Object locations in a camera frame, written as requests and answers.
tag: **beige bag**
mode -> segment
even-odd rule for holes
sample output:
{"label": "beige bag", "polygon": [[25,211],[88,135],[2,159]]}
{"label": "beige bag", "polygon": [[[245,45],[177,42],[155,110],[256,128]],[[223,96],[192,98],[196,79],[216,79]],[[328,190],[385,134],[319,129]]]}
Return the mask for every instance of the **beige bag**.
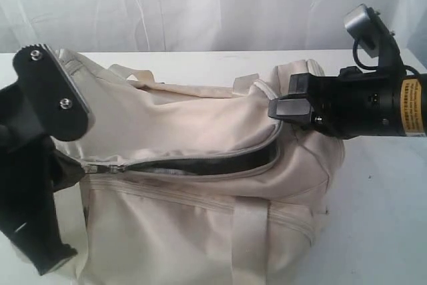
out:
{"label": "beige bag", "polygon": [[88,173],[80,284],[289,284],[344,147],[267,110],[290,74],[322,74],[315,61],[228,89],[156,83],[70,51],[60,60],[95,116],[84,138],[57,142]]}

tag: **fabric strap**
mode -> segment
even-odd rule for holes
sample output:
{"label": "fabric strap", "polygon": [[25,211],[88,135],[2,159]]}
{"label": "fabric strap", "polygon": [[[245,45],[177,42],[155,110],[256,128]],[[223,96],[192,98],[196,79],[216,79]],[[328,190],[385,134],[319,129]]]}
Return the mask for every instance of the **fabric strap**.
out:
{"label": "fabric strap", "polygon": [[269,201],[237,197],[232,230],[233,285],[265,285]]}

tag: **white table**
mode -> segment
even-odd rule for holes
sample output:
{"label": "white table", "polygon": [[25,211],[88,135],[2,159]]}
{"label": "white table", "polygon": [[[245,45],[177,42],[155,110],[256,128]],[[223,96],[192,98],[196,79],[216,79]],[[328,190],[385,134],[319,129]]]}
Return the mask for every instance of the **white table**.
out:
{"label": "white table", "polygon": [[[362,61],[372,63],[363,53]],[[14,81],[11,54],[0,54],[0,87]],[[88,53],[102,66],[150,69],[157,81],[231,86],[235,77],[316,59],[327,75],[354,65],[350,50],[213,53]],[[426,72],[408,51],[408,65]],[[330,221],[300,264],[296,284],[423,284],[427,280],[427,139],[358,137],[328,194]],[[38,277],[0,235],[1,284],[69,284]]]}

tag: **white backdrop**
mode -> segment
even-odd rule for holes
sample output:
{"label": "white backdrop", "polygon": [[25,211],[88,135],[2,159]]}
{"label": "white backdrop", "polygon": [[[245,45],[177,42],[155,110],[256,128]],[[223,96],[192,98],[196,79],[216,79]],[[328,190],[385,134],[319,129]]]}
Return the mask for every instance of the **white backdrop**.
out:
{"label": "white backdrop", "polygon": [[426,0],[0,0],[0,52],[345,49],[362,2],[427,65]]}

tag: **warning sticker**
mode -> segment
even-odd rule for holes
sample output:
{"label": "warning sticker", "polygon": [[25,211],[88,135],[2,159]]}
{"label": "warning sticker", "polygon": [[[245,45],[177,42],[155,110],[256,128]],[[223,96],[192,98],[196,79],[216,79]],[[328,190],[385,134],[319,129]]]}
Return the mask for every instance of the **warning sticker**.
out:
{"label": "warning sticker", "polygon": [[426,136],[422,124],[421,85],[417,79],[405,79],[400,92],[400,113],[407,136]]}

